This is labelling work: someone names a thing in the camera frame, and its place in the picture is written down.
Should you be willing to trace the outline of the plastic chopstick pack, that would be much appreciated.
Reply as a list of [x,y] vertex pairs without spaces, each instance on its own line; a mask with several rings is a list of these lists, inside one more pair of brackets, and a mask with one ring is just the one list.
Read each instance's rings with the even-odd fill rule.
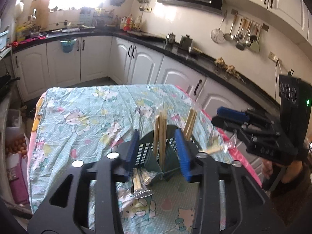
[[208,146],[200,151],[209,155],[220,151],[227,153],[230,149],[234,149],[236,147],[236,140],[237,135],[233,134],[227,141],[221,142],[221,135],[217,134],[216,130],[213,130],[208,137]]

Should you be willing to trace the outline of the dark green plastic utensil basket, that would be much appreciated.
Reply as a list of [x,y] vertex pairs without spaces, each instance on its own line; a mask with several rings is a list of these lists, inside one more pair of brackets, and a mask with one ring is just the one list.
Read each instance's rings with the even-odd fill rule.
[[170,180],[173,176],[180,173],[180,164],[175,141],[175,125],[167,125],[166,154],[165,163],[162,168],[160,165],[159,153],[154,154],[154,131],[145,134],[139,140],[139,150],[136,157],[135,167],[144,168],[148,172],[156,172],[152,183],[158,180]]

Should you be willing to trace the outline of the bamboo chopsticks right in basket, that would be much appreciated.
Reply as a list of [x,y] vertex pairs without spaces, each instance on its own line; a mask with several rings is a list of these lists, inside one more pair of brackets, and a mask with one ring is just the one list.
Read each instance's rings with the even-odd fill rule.
[[197,110],[194,107],[191,107],[187,116],[186,123],[183,129],[183,135],[185,140],[189,141],[192,135],[192,131],[194,128],[195,120],[197,117]]

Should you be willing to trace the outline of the bamboo chopsticks in basket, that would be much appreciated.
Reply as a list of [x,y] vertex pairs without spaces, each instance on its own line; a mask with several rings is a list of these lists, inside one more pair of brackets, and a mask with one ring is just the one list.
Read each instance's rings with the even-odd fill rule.
[[159,113],[155,116],[154,132],[153,132],[153,155],[158,157],[159,166],[164,170],[166,158],[166,138],[167,138],[167,109],[165,107],[159,109]]
[[195,120],[197,117],[197,110],[194,107],[191,107],[187,116],[186,123],[183,129],[183,135],[185,140],[189,141],[192,135],[192,131],[194,128]]

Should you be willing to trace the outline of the dried ginger pile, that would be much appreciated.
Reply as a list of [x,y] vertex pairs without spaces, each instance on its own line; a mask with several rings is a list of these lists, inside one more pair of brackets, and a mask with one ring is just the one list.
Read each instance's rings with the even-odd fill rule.
[[225,71],[227,74],[232,75],[236,79],[244,82],[243,78],[240,76],[240,74],[236,71],[235,67],[233,65],[227,65],[223,58],[218,58],[214,61],[214,64],[219,69]]

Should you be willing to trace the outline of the hanging steel ladle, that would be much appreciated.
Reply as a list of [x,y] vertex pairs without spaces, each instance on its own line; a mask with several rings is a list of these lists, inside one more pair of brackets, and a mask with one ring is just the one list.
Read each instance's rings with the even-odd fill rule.
[[237,16],[238,16],[238,14],[236,13],[236,14],[234,15],[234,19],[233,19],[233,21],[232,21],[232,25],[231,25],[231,27],[230,27],[230,31],[229,31],[228,33],[225,33],[225,34],[224,34],[224,39],[225,39],[226,41],[228,41],[228,42],[232,42],[232,41],[234,40],[234,35],[232,34],[232,31],[233,31],[234,25],[235,25],[235,23],[236,23]]

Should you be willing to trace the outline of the black countertop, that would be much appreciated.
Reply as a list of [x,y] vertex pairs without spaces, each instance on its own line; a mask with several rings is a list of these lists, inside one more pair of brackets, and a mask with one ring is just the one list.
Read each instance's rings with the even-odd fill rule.
[[167,48],[163,40],[157,40],[155,38],[146,39],[144,37],[130,35],[121,30],[87,30],[71,33],[53,33],[52,31],[48,31],[45,39],[37,39],[25,44],[19,44],[17,47],[13,48],[13,53],[15,54],[25,49],[56,40],[90,36],[114,36],[135,44],[140,44],[146,48],[160,52],[194,69],[196,72],[213,79],[255,108],[262,108],[268,112],[280,109],[280,104],[250,79],[242,74],[240,74],[241,79],[237,79],[233,75],[225,72],[225,70],[217,67],[214,63],[215,59],[206,54],[200,54],[194,58],[189,56],[188,52],[180,51],[176,44],[172,48]]

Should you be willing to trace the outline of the hanging green spatula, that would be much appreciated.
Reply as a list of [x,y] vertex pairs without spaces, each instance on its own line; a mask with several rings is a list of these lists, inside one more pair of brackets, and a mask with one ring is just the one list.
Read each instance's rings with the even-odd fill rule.
[[251,42],[250,49],[256,53],[260,52],[260,46],[259,46],[260,34],[261,34],[261,27],[257,26],[256,34],[250,36],[250,42]]

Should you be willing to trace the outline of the eggs in carton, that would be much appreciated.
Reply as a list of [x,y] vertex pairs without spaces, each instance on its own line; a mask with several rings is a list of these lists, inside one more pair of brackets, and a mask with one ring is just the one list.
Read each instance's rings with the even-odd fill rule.
[[5,156],[9,157],[13,154],[19,154],[24,159],[27,157],[27,144],[24,137],[5,142]]

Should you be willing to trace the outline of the steel kettle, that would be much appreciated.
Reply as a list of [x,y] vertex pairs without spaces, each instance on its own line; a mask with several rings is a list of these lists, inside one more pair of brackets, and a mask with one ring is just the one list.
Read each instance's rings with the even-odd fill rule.
[[168,33],[166,35],[165,44],[166,45],[174,45],[175,41],[176,41],[175,39],[176,39],[176,37],[175,37],[175,35],[172,32]]

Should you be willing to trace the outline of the white cabinets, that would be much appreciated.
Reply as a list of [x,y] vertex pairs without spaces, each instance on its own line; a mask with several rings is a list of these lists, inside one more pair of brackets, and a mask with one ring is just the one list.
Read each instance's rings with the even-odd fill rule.
[[[69,53],[63,52],[60,40],[12,53],[23,101],[37,98],[51,87],[110,78],[119,85],[179,86],[210,115],[220,106],[236,110],[253,107],[213,79],[140,44],[114,36],[75,38],[74,49]],[[269,113],[277,115],[279,110]]]
[[304,0],[225,0],[282,32],[294,43],[311,44],[311,12]]

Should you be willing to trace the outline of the white lower cabinets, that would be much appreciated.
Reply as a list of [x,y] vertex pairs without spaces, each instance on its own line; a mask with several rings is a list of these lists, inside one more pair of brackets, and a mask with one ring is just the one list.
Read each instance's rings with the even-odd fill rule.
[[[110,78],[119,85],[179,86],[210,115],[220,106],[236,110],[253,107],[213,79],[140,44],[114,36],[75,38],[74,49],[69,53],[63,52],[60,40],[12,53],[23,101],[37,98],[51,87]],[[269,113],[277,115],[279,110]]]

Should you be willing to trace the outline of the red bottle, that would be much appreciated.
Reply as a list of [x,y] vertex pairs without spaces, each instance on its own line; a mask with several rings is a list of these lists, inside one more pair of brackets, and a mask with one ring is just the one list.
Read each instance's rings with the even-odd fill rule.
[[126,19],[124,23],[124,31],[131,31],[133,29],[133,18],[132,14],[130,14]]

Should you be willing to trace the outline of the teal hanging waste bin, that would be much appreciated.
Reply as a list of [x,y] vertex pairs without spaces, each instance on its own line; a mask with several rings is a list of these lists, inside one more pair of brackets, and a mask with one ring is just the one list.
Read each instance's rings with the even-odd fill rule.
[[60,40],[61,48],[64,53],[69,53],[74,49],[74,45],[76,43],[76,38]]

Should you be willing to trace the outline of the wall power socket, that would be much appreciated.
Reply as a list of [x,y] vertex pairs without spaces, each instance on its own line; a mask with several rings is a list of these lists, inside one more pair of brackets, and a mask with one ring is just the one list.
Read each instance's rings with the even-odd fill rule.
[[276,64],[281,64],[281,60],[272,52],[269,53],[268,58]]

